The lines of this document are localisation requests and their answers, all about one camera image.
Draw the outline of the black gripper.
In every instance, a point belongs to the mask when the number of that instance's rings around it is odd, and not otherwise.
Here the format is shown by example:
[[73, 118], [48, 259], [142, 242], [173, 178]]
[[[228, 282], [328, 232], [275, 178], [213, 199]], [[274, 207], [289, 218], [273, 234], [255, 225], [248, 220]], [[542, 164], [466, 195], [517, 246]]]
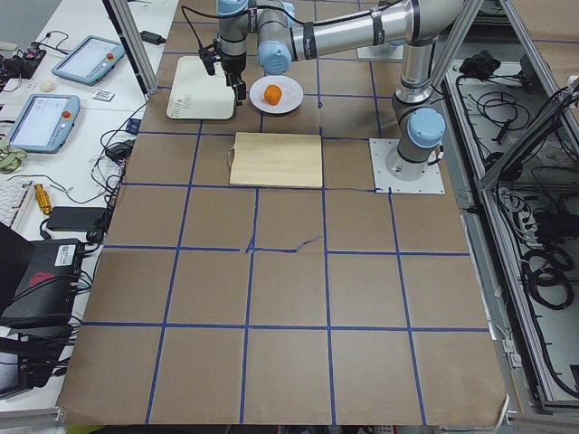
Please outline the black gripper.
[[225, 74], [226, 83], [233, 88], [235, 105], [241, 106], [247, 98], [246, 82], [242, 78], [242, 73], [246, 68], [246, 52], [241, 54], [220, 53], [220, 63]]

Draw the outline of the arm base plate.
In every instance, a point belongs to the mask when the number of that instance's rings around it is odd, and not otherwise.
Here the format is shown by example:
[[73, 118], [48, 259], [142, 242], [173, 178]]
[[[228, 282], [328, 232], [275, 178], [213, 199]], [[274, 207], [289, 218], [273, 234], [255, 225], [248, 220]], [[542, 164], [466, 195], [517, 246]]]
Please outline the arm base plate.
[[370, 138], [375, 189], [379, 193], [445, 194], [435, 150], [426, 162], [414, 164], [398, 154], [398, 139]]

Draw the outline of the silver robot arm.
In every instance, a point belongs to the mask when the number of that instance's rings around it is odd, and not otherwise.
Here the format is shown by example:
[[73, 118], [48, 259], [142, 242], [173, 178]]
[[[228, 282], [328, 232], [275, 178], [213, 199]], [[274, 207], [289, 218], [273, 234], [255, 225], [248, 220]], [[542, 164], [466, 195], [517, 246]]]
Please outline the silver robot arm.
[[219, 1], [216, 4], [218, 37], [215, 49], [235, 101], [246, 98], [242, 73], [246, 67], [246, 39], [258, 37], [260, 66], [270, 75], [281, 75], [295, 61], [314, 60], [331, 53], [403, 41], [401, 79], [393, 108], [401, 139], [397, 154], [418, 165], [439, 145], [445, 128], [432, 140], [420, 137], [420, 128], [444, 121], [426, 103], [433, 92], [434, 45], [442, 30], [466, 6], [462, 1], [395, 1], [357, 14], [316, 22], [301, 22], [282, 1]]

